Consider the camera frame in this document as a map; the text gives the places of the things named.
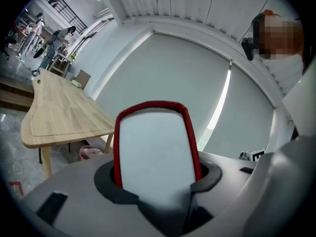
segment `table leg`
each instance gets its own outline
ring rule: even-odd
[[[109,134],[107,142],[105,144],[104,153],[106,154],[110,152],[110,145],[111,145],[112,138],[113,138],[113,133]]]
[[[49,178],[52,176],[51,166],[50,166],[50,147],[42,148],[41,156],[43,160],[43,166],[44,166],[46,178]]]
[[[48,71],[51,71],[53,69],[53,67],[55,66],[55,63],[58,61],[58,59],[59,59],[59,56],[57,55],[57,57],[53,60],[53,63],[47,69]]]
[[[69,62],[67,62],[67,65],[66,65],[66,67],[65,67],[65,70],[64,70],[64,73],[63,73],[63,78],[65,78],[66,77],[66,74],[67,74],[67,72],[68,72],[68,68],[69,68],[69,66],[70,66],[70,63]]]
[[[39,163],[42,164],[42,160],[41,160],[41,152],[40,152],[40,148],[39,148]]]

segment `white wall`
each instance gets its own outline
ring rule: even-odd
[[[149,25],[118,26],[115,20],[111,21],[78,54],[70,67],[70,73],[76,76],[83,70],[91,75],[84,91],[95,99],[96,92],[101,91],[105,84],[106,76],[119,62],[118,57],[131,50],[139,36],[150,32]]]
[[[209,26],[175,17],[143,16],[126,21],[130,24],[150,23],[157,33],[178,36],[199,43],[233,60],[265,92],[274,106],[282,105],[284,95],[267,68],[257,59],[248,61],[241,44]]]
[[[284,98],[284,106],[291,114],[298,134],[311,137],[316,134],[316,58],[294,88]]]
[[[68,49],[68,56],[72,54],[73,50],[77,47],[77,45],[80,43],[80,41],[95,27],[97,26],[99,23],[101,23],[104,20],[107,20],[109,18],[113,18],[112,14],[109,14],[107,16],[104,16],[98,20],[96,20],[91,26],[89,26],[87,29],[85,29],[85,31],[80,35],[79,38],[77,38],[77,40],[72,43],[71,47]]]
[[[61,26],[61,29],[71,27],[66,19],[63,18],[52,6],[48,4],[46,0],[34,0],[34,3],[37,4],[43,12],[47,13],[53,20]]]
[[[27,9],[29,12],[31,12],[33,15],[37,15],[39,13],[43,14],[43,21],[45,22],[45,26],[49,27],[53,32],[63,29],[63,26],[61,26],[59,23],[56,22],[55,19],[52,18],[51,13],[47,13],[45,10],[43,10],[36,2],[31,1]]]
[[[294,130],[294,122],[289,120],[283,106],[273,112],[270,139],[266,152],[275,152],[285,143],[289,142]]]
[[[180,102],[198,141],[220,99],[229,63],[200,45],[153,34],[119,66],[96,101],[113,117],[144,101]]]
[[[105,9],[103,0],[64,0],[77,16],[89,27],[95,21],[95,13]]]

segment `staircase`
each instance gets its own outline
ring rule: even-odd
[[[0,107],[27,112],[33,98],[34,92],[31,85],[0,77]]]
[[[75,26],[77,32],[81,34],[87,26],[84,22],[75,14],[75,12],[69,7],[65,0],[58,0],[50,4],[70,25]]]

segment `metal railing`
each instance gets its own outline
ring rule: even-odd
[[[75,14],[75,12],[68,6],[64,0],[46,0],[50,2],[50,5],[67,20],[69,24],[75,26],[77,31],[81,34],[87,26],[83,21]]]

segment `white shirt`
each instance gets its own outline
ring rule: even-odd
[[[61,38],[64,39],[64,38],[66,37],[67,33],[68,33],[68,28],[63,29],[63,30],[61,30],[61,31],[59,32],[59,34],[57,34],[57,37],[61,37]],[[59,40],[58,38],[56,38],[56,40],[53,42],[54,47],[55,47],[55,50],[57,50],[57,49],[61,46],[62,43],[63,43],[63,42],[62,42],[61,40]]]
[[[36,33],[36,35],[40,35],[41,33],[41,20],[39,20],[31,29],[30,32]]]
[[[25,28],[25,33],[29,34],[31,29],[33,29],[31,26],[27,25]]]

